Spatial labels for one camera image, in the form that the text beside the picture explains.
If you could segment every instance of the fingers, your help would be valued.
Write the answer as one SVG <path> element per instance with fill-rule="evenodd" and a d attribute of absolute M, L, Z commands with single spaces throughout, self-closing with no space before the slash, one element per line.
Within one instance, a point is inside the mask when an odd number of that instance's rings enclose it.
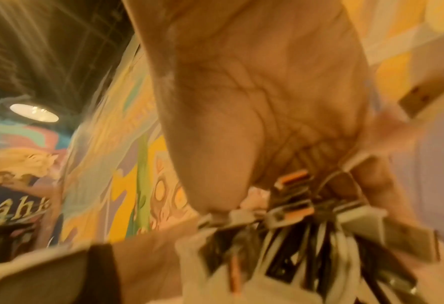
<path fill-rule="evenodd" d="M 405 222 L 418 221 L 386 158 L 368 159 L 351 173 L 372 206 L 383 208 L 391 217 Z"/>

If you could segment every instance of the person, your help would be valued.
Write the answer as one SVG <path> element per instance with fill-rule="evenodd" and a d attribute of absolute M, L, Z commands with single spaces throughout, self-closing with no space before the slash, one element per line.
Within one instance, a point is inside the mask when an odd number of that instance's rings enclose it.
<path fill-rule="evenodd" d="M 251 185 L 268 188 L 284 173 L 333 166 L 373 115 L 370 70 L 338 0 L 123 2 L 147 54 L 174 167 L 201 213 L 237 208 Z M 372 205 L 418 221 L 387 159 L 371 158 L 351 173 Z M 343 192 L 337 181 L 331 187 Z M 5 266 L 0 277 L 11 276 L 12 288 L 3 292 L 0 284 L 0 302 L 176 296 L 174 242 L 195 230 L 192 220 L 113 245 L 73 248 L 45 267 L 48 257 L 35 253 L 24 258 L 25 272 Z M 441 254 L 439 265 L 404 261 L 444 303 L 444 246 Z M 57 288 L 37 292 L 48 286 Z"/>

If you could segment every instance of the round ceiling lamp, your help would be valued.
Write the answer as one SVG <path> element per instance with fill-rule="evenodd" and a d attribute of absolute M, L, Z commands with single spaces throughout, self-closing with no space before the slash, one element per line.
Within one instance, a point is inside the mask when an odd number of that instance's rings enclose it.
<path fill-rule="evenodd" d="M 59 120 L 56 114 L 36 106 L 13 104 L 10 109 L 21 116 L 41 122 L 56 122 Z"/>

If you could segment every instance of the hand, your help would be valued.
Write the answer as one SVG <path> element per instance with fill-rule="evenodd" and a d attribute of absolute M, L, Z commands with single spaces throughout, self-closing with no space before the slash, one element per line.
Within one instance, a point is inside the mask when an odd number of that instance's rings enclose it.
<path fill-rule="evenodd" d="M 370 119 L 371 77 L 339 1 L 124 1 L 198 211 L 231 210 L 251 185 L 333 166 Z M 385 159 L 353 176 L 372 204 L 412 217 Z"/>

